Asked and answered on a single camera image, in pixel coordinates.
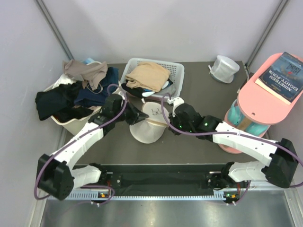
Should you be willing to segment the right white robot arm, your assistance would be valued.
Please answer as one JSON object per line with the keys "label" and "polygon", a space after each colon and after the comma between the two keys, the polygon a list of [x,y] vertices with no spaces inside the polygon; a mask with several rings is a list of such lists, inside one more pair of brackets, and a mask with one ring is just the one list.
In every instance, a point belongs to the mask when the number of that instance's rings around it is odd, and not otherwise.
{"label": "right white robot arm", "polygon": [[293,187],[298,165],[293,143],[288,139],[267,140],[236,129],[211,115],[201,116],[180,97],[168,98],[172,112],[164,118],[175,135],[194,136],[215,144],[234,148],[254,158],[253,162],[229,162],[221,170],[221,182],[232,187],[243,181],[267,181],[280,188]]}

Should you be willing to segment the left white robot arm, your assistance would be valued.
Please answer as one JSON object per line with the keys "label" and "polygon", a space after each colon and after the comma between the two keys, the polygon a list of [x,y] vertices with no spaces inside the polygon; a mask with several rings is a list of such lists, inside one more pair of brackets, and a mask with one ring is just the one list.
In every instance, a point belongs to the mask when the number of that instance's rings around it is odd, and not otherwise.
{"label": "left white robot arm", "polygon": [[92,145],[114,129],[116,123],[134,125],[147,118],[148,114],[137,109],[122,96],[108,96],[100,111],[92,115],[81,131],[66,145],[51,155],[43,154],[39,158],[35,189],[62,201],[76,188],[88,184],[99,188],[105,186],[107,175],[101,165],[89,164],[75,169],[75,164]]}

